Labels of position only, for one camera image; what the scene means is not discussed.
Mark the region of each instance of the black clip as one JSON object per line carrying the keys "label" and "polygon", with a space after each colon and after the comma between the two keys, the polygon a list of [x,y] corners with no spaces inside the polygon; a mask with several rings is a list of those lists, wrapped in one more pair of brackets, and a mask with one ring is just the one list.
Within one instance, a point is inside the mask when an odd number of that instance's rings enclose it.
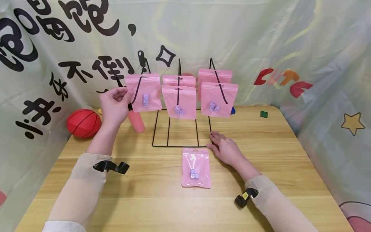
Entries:
{"label": "black clip", "polygon": [[236,205],[238,205],[240,208],[243,208],[247,205],[247,202],[249,199],[254,199],[259,194],[259,191],[253,188],[247,188],[246,191],[241,195],[238,195],[234,202]]}
{"label": "black clip", "polygon": [[101,172],[108,172],[109,170],[113,170],[120,174],[125,174],[130,166],[127,163],[121,162],[119,166],[116,166],[116,164],[110,160],[104,160],[101,161],[93,166],[93,168],[97,171]]}

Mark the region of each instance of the yellow star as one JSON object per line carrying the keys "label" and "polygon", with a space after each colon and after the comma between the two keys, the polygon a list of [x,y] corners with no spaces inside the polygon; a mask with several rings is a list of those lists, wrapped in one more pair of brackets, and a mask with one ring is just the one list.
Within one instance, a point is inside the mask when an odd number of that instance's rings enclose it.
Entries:
{"label": "yellow star", "polygon": [[358,112],[352,116],[344,114],[344,122],[341,128],[349,129],[353,136],[357,133],[357,129],[364,129],[365,126],[360,122],[361,112]]}

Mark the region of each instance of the black chinese calligraphy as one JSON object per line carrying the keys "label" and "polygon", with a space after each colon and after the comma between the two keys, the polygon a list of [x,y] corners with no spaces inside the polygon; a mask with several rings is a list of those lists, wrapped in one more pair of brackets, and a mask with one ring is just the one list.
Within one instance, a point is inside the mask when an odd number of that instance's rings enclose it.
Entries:
{"label": "black chinese calligraphy", "polygon": [[50,79],[49,85],[53,86],[54,91],[58,96],[62,96],[62,101],[64,101],[65,98],[68,98],[68,93],[67,93],[67,90],[65,88],[66,85],[67,85],[67,82],[62,83],[62,81],[60,79],[58,81],[54,80],[54,74],[53,73],[52,73],[52,78]]}
{"label": "black chinese calligraphy", "polygon": [[[41,117],[43,117],[44,120],[42,122],[42,125],[47,125],[52,120],[52,118],[50,116],[50,113],[49,113],[49,110],[54,106],[54,101],[48,102],[48,101],[46,101],[42,98],[38,98],[33,102],[27,100],[23,104],[26,106],[26,108],[22,111],[22,113],[24,115],[27,115],[27,114],[29,114],[33,111],[37,112],[37,114],[35,114],[31,118],[32,122],[36,122]],[[52,109],[52,112],[56,113],[56,112],[59,112],[60,110],[61,110],[61,107],[55,107],[55,108]],[[35,138],[34,134],[32,134],[31,132],[37,133],[39,135],[43,135],[43,132],[41,130],[26,124],[26,123],[30,122],[28,119],[25,119],[23,121],[24,121],[24,123],[16,121],[16,125],[23,128],[23,129],[28,130],[24,133],[24,135],[27,138],[29,138],[29,139],[34,139]]]}
{"label": "black chinese calligraphy", "polygon": [[[164,54],[164,51],[168,55],[168,58],[163,58],[162,57],[163,54]],[[160,53],[158,54],[158,56],[156,57],[156,60],[157,61],[162,61],[166,64],[166,66],[170,67],[171,62],[173,61],[175,56],[176,55],[174,53],[172,53],[171,51],[169,51],[168,49],[166,49],[164,45],[161,45],[161,50],[160,50]]]}
{"label": "black chinese calligraphy", "polygon": [[99,92],[99,91],[96,91],[96,92],[99,93],[99,94],[103,94],[103,93],[105,93],[107,91],[108,91],[108,89],[104,89],[103,92]]}
{"label": "black chinese calligraphy", "polygon": [[108,0],[101,0],[100,7],[94,4],[88,5],[88,1],[89,0],[79,0],[78,2],[72,0],[67,3],[58,1],[58,3],[65,12],[67,18],[74,19],[77,25],[86,33],[90,33],[92,31],[92,27],[88,20],[85,20],[85,23],[81,21],[80,17],[83,15],[83,10],[88,12],[91,23],[100,34],[105,36],[112,36],[116,34],[120,26],[120,21],[118,19],[114,25],[108,29],[104,29],[100,26],[100,24],[104,21],[104,15],[108,11]]}
{"label": "black chinese calligraphy", "polygon": [[[37,49],[33,42],[32,50],[29,54],[22,54],[24,49],[24,44],[21,41],[22,33],[18,25],[9,18],[0,19],[0,61],[6,65],[8,68],[21,72],[24,70],[24,65],[19,61],[32,62],[39,57]],[[5,48],[10,53],[13,54],[12,59],[7,58],[7,53],[3,50]]]}
{"label": "black chinese calligraphy", "polygon": [[37,6],[41,5],[39,0],[27,0],[29,5],[36,11],[37,14],[40,15],[49,15],[52,13],[52,8],[50,7],[49,3],[47,0],[41,0],[44,4],[44,8],[40,9]]}
{"label": "black chinese calligraphy", "polygon": [[[30,121],[29,121],[28,119],[25,119],[24,122],[25,122],[25,123],[29,123]],[[30,126],[30,125],[27,125],[27,124],[25,124],[25,123],[20,122],[20,121],[16,121],[16,125],[17,125],[17,126],[22,127],[22,128],[24,128],[24,129],[26,129],[26,130],[32,131],[32,132],[34,132],[34,133],[37,133],[37,134],[39,134],[39,135],[43,135],[43,132],[42,132],[41,130],[37,129],[36,127],[33,127],[33,126]],[[29,131],[26,131],[26,132],[24,133],[24,135],[25,135],[27,138],[29,138],[29,139],[34,139],[35,136],[34,136],[31,132],[29,132]]]}
{"label": "black chinese calligraphy", "polygon": [[137,27],[134,24],[130,23],[128,25],[128,29],[131,32],[131,36],[134,36],[135,32],[137,31]]}
{"label": "black chinese calligraphy", "polygon": [[[27,106],[23,111],[22,113],[24,115],[27,115],[29,113],[31,113],[32,111],[36,111],[37,114],[34,115],[32,118],[31,118],[31,121],[32,122],[36,122],[37,120],[39,120],[41,117],[44,118],[44,121],[42,122],[42,125],[47,125],[50,123],[50,121],[52,120],[52,117],[50,116],[49,114],[49,110],[54,106],[54,101],[50,101],[50,102],[47,102],[46,100],[42,99],[42,98],[38,98],[36,99],[35,101],[25,101],[23,103],[25,106]],[[54,113],[57,113],[61,110],[61,107],[55,107],[52,112]]]}
{"label": "black chinese calligraphy", "polygon": [[67,25],[65,25],[62,20],[54,17],[42,19],[39,16],[36,16],[36,19],[43,27],[45,33],[51,35],[54,39],[62,40],[64,35],[66,35],[68,38],[64,39],[64,41],[75,41],[75,37],[73,36],[72,32],[68,29]]}
{"label": "black chinese calligraphy", "polygon": [[[49,3],[46,0],[41,0],[44,4],[44,8],[38,8],[40,4],[39,0],[27,0],[27,2],[31,5],[31,7],[40,15],[49,15],[52,10]],[[28,12],[23,9],[15,8],[14,15],[18,19],[19,23],[23,26],[23,28],[31,35],[36,35],[40,32],[39,26],[35,22],[35,20],[30,16]],[[24,16],[27,21],[32,25],[31,28],[28,28],[21,20],[19,16]],[[36,16],[37,21],[42,26],[43,30],[46,34],[51,35],[54,39],[62,40],[66,35],[67,38],[64,39],[66,42],[73,42],[75,41],[75,37],[73,36],[72,32],[69,30],[67,25],[60,19],[55,17],[50,18],[41,18],[40,16]]]}
{"label": "black chinese calligraphy", "polygon": [[142,73],[145,73],[147,69],[145,68],[145,57],[143,51],[138,51],[139,64],[142,66]]}
{"label": "black chinese calligraphy", "polygon": [[[73,78],[73,76],[75,74],[78,75],[78,77],[82,80],[82,82],[84,83],[87,83],[87,81],[85,80],[85,78],[83,77],[83,75],[80,73],[80,71],[77,69],[77,67],[81,66],[81,63],[78,62],[78,61],[64,61],[64,62],[60,62],[58,64],[59,67],[69,67],[69,70],[68,70],[68,73],[67,73],[67,78],[68,79],[71,79]],[[89,78],[93,78],[93,75],[91,75],[90,73],[88,73],[87,71],[84,71],[84,70],[81,70],[81,72],[89,77]]]}
{"label": "black chinese calligraphy", "polygon": [[[128,68],[128,73],[134,74],[134,68],[131,66],[129,60],[126,57],[123,57],[122,60]],[[104,77],[104,79],[108,80],[106,73],[101,67],[101,63],[103,63],[103,67],[109,69],[107,73],[111,75],[110,77],[112,80],[117,81],[125,78],[125,76],[121,74],[121,71],[116,69],[117,66],[121,69],[124,68],[124,65],[119,59],[115,59],[115,61],[112,61],[112,57],[110,56],[98,56],[98,60],[93,63],[92,69],[98,70],[98,72]]]}

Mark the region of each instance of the table surface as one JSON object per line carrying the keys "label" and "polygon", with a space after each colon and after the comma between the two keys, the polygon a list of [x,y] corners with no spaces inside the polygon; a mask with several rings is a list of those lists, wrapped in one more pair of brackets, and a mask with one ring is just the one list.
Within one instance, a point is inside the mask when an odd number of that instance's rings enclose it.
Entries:
{"label": "table surface", "polygon": [[[260,117],[260,111],[268,118]],[[272,231],[249,202],[234,199],[243,181],[210,155],[211,188],[183,188],[182,148],[152,147],[157,111],[141,113],[146,130],[124,122],[114,145],[114,162],[130,165],[126,175],[109,172],[89,232]],[[235,140],[242,153],[297,206],[319,231],[352,231],[282,113],[272,106],[237,107],[236,114],[210,118],[212,130]],[[159,111],[154,145],[166,145],[169,117]],[[209,120],[197,111],[200,146],[209,143]],[[90,139],[69,139],[16,231],[40,232],[59,192]],[[169,146],[197,145],[194,121],[171,119]]]}

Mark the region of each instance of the pink plastic pouch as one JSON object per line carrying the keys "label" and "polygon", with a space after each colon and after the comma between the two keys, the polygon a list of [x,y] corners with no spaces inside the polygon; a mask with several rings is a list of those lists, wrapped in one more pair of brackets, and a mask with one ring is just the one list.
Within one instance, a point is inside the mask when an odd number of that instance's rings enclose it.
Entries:
{"label": "pink plastic pouch", "polygon": [[154,74],[127,75],[128,91],[133,93],[131,104],[134,112],[161,110],[160,76]]}
{"label": "pink plastic pouch", "polygon": [[179,77],[179,86],[188,86],[196,88],[196,78],[194,76],[171,76],[163,75],[162,84],[170,86],[178,86],[178,77]]}
{"label": "pink plastic pouch", "polygon": [[183,187],[211,188],[209,151],[207,149],[183,149]]}
{"label": "pink plastic pouch", "polygon": [[210,117],[229,118],[237,95],[238,85],[203,82],[201,113]]}
{"label": "pink plastic pouch", "polygon": [[198,71],[198,101],[202,100],[201,86],[202,82],[216,82],[218,83],[218,78],[216,78],[215,71],[218,74],[220,83],[230,83],[232,79],[231,70],[213,70],[201,68]]}
{"label": "pink plastic pouch", "polygon": [[167,113],[170,118],[196,119],[196,88],[180,86],[162,86]]}

